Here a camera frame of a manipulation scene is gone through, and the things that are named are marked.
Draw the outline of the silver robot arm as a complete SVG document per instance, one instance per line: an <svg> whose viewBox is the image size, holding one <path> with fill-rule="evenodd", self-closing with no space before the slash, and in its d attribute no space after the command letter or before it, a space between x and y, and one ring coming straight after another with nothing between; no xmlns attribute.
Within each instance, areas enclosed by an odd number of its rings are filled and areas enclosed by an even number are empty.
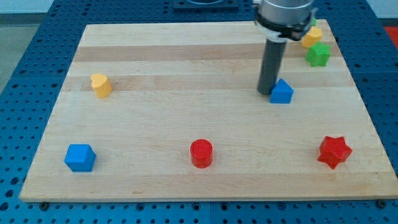
<svg viewBox="0 0 398 224"><path fill-rule="evenodd" d="M254 22L265 34L257 90L270 95L277 83L282 57L288 40L299 41L310 30L318 9L314 0L260 0Z"/></svg>

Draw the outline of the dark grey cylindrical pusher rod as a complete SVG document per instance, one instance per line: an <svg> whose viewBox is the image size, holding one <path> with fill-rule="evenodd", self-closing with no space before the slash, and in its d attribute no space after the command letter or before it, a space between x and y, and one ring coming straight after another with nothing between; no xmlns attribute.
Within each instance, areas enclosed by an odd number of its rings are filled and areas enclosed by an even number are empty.
<svg viewBox="0 0 398 224"><path fill-rule="evenodd" d="M262 95L270 95L276 85L285 46L286 42L266 41L257 84L257 90Z"/></svg>

